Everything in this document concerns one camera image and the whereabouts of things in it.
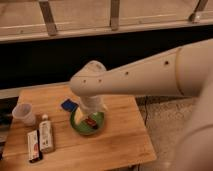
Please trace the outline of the yellow sponge gripper finger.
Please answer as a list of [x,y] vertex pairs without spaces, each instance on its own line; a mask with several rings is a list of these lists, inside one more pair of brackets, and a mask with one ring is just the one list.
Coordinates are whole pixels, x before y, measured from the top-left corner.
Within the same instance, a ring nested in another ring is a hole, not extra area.
[[84,114],[80,108],[77,108],[75,111],[74,122],[79,125],[84,120]]

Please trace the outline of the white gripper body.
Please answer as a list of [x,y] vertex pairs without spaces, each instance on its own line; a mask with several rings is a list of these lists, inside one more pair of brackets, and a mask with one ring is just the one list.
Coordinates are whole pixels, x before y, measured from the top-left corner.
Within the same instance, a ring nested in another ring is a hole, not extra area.
[[79,98],[81,117],[87,117],[96,112],[105,112],[107,107],[101,96],[89,96]]

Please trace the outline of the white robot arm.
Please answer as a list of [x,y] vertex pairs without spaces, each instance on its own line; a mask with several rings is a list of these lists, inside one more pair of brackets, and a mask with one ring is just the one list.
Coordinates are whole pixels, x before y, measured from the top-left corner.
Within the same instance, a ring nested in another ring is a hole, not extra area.
[[213,38],[108,70],[88,62],[70,79],[80,106],[91,110],[102,94],[196,96],[169,171],[213,171]]

